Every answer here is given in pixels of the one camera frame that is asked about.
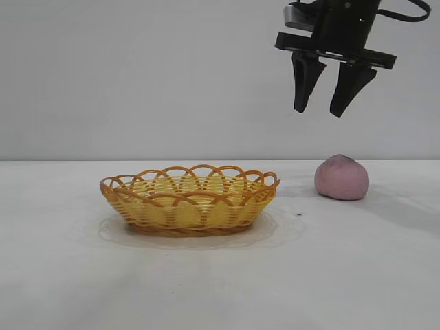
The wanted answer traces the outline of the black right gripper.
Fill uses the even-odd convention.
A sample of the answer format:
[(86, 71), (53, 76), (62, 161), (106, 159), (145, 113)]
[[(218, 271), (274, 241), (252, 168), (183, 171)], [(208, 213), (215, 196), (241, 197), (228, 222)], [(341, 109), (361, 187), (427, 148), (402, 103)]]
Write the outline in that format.
[(340, 63), (330, 104), (330, 113), (338, 118), (376, 77), (377, 71), (372, 67), (393, 68), (395, 55), (365, 48), (379, 5), (379, 1), (295, 1), (285, 6), (285, 26), (311, 32), (309, 37), (279, 32), (275, 42), (275, 48), (293, 52), (294, 109), (297, 112), (305, 111), (326, 68), (317, 56), (309, 54), (348, 62)]

